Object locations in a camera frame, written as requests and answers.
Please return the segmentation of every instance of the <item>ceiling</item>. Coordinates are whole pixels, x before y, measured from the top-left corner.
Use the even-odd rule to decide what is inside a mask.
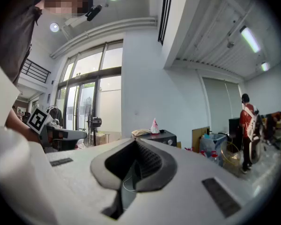
[[[29,99],[33,95],[36,95],[37,93],[40,93],[37,90],[34,90],[32,88],[26,87],[26,86],[21,85],[21,84],[17,85],[17,89],[20,91],[19,97],[20,98],[25,98],[25,99]]]
[[[148,17],[147,0],[94,0],[94,5],[98,4],[101,4],[103,9],[90,22],[86,21],[85,16],[73,19],[69,15],[55,15],[44,9],[43,15],[38,20],[38,25],[35,25],[33,39],[41,43],[47,52],[51,54],[67,42],[62,30],[58,32],[50,31],[49,26],[51,23],[57,23],[60,28],[64,26],[63,30],[67,33],[68,39],[71,39],[84,31],[107,23],[123,19]]]
[[[261,51],[254,53],[240,29],[246,25]],[[266,61],[281,62],[281,41],[266,8],[257,0],[200,0],[177,60],[203,63],[251,78]],[[228,48],[228,41],[234,46]]]

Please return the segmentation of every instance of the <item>balcony railing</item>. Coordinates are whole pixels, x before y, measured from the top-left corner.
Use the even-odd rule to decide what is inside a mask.
[[[158,42],[163,45],[165,31],[168,25],[169,13],[170,13],[170,4],[172,0],[163,0],[163,10],[161,15],[160,21],[160,28],[159,28],[159,35],[158,35]]]
[[[25,61],[21,72],[43,83],[46,83],[48,75],[51,73],[29,59]]]

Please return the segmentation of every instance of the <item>hanging clothes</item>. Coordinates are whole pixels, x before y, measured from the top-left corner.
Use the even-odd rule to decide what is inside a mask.
[[[53,119],[58,119],[59,121],[59,125],[61,127],[63,127],[63,120],[62,120],[62,113],[61,110],[59,110],[58,108],[54,107],[49,111],[49,114],[51,115],[51,117]]]

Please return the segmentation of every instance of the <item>backpack strap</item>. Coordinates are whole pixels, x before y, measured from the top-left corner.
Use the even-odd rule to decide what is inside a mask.
[[[244,107],[244,110],[251,116],[251,118],[255,117],[248,107]]]

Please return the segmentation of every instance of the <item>white wire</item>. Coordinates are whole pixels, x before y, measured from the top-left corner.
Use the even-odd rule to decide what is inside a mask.
[[[129,179],[131,179],[132,176],[130,176],[128,179],[126,179],[124,182],[123,182],[123,187],[128,191],[128,192],[134,192],[136,190],[128,190],[126,187],[125,187],[125,182],[127,182]]]

